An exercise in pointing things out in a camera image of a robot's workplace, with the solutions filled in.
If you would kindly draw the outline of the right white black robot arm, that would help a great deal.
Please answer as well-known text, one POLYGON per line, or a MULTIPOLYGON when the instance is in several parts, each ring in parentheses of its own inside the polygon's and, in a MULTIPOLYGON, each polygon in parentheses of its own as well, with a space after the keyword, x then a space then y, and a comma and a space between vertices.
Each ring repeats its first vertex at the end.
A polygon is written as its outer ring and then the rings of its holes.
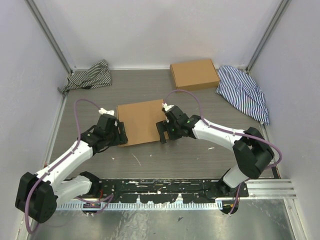
POLYGON ((222 146, 234 153, 236 165, 220 178, 217 191, 232 197, 241 183, 258 179, 275 154, 260 131, 254 127, 247 130, 232 129, 215 124, 199 115, 187 116, 178 106, 162 104, 165 120, 157 122, 160 142, 182 137, 204 140, 222 146))

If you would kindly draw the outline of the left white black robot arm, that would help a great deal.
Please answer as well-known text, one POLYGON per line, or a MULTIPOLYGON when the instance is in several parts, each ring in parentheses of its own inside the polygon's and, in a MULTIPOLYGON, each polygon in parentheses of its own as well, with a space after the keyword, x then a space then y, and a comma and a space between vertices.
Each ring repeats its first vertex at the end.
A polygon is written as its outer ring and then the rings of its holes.
POLYGON ((26 172, 19 181, 15 207, 38 223, 44 223, 56 208, 73 198, 100 194, 100 179, 84 171, 77 177, 67 177, 82 163, 109 147, 128 142, 125 125, 113 110, 101 111, 97 124, 81 133, 73 145, 59 158, 37 173, 26 172))

